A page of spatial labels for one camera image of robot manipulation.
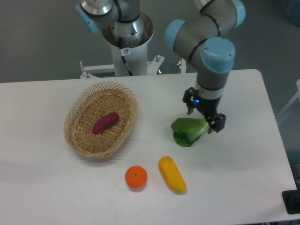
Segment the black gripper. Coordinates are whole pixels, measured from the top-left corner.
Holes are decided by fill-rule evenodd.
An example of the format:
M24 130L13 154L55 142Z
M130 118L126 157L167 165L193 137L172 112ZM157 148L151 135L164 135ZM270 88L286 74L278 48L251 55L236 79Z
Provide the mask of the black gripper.
M193 87L185 90L183 102L187 107L187 114L190 115L194 109L197 109L206 119L209 124L208 133L220 132L225 127L226 116L222 113L217 113L217 106L221 97L216 99L205 99L200 96L200 91Z

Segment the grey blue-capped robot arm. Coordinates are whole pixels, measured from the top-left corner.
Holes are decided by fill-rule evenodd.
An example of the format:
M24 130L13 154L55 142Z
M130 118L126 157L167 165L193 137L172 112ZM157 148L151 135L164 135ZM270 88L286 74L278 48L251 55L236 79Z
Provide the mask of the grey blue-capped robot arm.
M227 77L234 65L235 47L224 38L245 19L239 0L198 0L200 17L191 23L172 21L164 34L165 44L197 70L194 87L184 93L188 112L198 110L219 132L226 117L217 112ZM137 0L82 0L75 10L86 28L101 32L111 46L116 76L147 73L147 44L153 36L150 18Z

